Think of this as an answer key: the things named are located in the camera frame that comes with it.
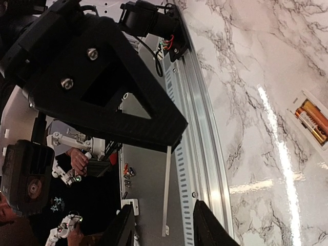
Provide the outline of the orange battery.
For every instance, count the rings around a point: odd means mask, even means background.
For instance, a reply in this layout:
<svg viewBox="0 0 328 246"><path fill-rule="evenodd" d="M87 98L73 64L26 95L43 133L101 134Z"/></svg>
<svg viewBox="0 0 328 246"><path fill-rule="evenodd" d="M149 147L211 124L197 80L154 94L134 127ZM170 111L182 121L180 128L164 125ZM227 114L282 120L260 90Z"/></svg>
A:
<svg viewBox="0 0 328 246"><path fill-rule="evenodd" d="M327 142L327 136L315 120L302 107L295 111L296 117L307 128L321 146Z"/></svg>

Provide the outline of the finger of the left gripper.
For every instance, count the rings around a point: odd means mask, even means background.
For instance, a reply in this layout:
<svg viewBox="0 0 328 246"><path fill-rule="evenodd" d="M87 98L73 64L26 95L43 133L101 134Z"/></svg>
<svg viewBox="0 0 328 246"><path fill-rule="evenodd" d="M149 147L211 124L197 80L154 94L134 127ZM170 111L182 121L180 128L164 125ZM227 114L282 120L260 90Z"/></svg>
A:
<svg viewBox="0 0 328 246"><path fill-rule="evenodd" d="M88 135L165 152L187 121L113 19L85 15L79 35L23 88L35 109Z"/></svg>

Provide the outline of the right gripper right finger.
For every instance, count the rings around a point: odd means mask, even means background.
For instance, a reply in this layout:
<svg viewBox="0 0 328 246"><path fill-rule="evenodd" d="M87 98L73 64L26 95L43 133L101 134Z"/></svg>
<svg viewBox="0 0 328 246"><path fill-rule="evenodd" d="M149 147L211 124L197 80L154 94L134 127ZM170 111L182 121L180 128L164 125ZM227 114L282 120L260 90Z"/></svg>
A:
<svg viewBox="0 0 328 246"><path fill-rule="evenodd" d="M195 202L193 227L194 245L239 246L202 200Z"/></svg>

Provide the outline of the black copper battery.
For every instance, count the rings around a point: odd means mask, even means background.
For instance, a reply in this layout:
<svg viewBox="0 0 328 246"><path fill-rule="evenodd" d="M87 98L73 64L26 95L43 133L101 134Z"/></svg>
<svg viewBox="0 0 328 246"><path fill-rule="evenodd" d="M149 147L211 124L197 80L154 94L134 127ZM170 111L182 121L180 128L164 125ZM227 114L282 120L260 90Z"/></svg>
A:
<svg viewBox="0 0 328 246"><path fill-rule="evenodd" d="M306 100L302 107L315 120L315 122L321 127L322 130L327 131L327 118L311 101Z"/></svg>

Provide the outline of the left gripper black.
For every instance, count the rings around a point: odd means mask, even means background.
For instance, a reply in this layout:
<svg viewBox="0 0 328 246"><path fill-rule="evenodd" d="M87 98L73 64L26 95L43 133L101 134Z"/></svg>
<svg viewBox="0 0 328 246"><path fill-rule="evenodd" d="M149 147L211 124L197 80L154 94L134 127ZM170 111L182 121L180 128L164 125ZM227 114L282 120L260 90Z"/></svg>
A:
<svg viewBox="0 0 328 246"><path fill-rule="evenodd" d="M84 92L84 23L79 1L57 1L33 17L1 60L5 81L23 92Z"/></svg>

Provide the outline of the white battery cover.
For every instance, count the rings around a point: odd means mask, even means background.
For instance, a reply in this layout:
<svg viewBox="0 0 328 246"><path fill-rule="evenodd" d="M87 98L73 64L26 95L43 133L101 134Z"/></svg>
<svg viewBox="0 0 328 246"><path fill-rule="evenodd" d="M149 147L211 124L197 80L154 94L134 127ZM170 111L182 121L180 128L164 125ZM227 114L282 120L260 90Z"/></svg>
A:
<svg viewBox="0 0 328 246"><path fill-rule="evenodd" d="M171 154L172 154L172 147L168 146L167 147L167 156L166 156L165 184L164 184L164 193L163 193L162 237L166 237L166 235L167 235L167 216L168 216L168 202L169 202Z"/></svg>

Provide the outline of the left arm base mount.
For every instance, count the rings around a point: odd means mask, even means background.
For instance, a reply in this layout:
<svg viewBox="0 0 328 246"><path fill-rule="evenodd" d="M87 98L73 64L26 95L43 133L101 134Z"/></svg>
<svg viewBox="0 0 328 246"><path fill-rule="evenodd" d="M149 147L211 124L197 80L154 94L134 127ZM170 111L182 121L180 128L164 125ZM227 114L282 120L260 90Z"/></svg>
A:
<svg viewBox="0 0 328 246"><path fill-rule="evenodd" d="M152 34L163 38L168 44L171 62L180 59L190 48L187 30L176 5L157 6L147 1L129 1L121 4L120 9L120 29L131 36Z"/></svg>

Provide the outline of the white remote control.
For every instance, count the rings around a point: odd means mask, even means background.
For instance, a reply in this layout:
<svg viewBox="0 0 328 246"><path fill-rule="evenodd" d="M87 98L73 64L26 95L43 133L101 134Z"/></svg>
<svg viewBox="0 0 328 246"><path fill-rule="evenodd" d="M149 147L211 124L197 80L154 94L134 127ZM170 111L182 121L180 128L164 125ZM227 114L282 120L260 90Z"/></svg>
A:
<svg viewBox="0 0 328 246"><path fill-rule="evenodd" d="M327 107L302 89L286 109L287 115L323 159L327 159Z"/></svg>

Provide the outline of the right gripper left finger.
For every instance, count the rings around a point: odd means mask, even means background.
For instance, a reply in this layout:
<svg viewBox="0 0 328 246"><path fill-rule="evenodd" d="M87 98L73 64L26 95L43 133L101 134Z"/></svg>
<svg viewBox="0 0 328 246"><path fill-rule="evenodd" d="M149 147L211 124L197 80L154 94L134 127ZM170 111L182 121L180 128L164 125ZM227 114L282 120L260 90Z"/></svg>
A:
<svg viewBox="0 0 328 246"><path fill-rule="evenodd" d="M132 205L124 205L104 233L84 238L84 245L134 245L135 216Z"/></svg>

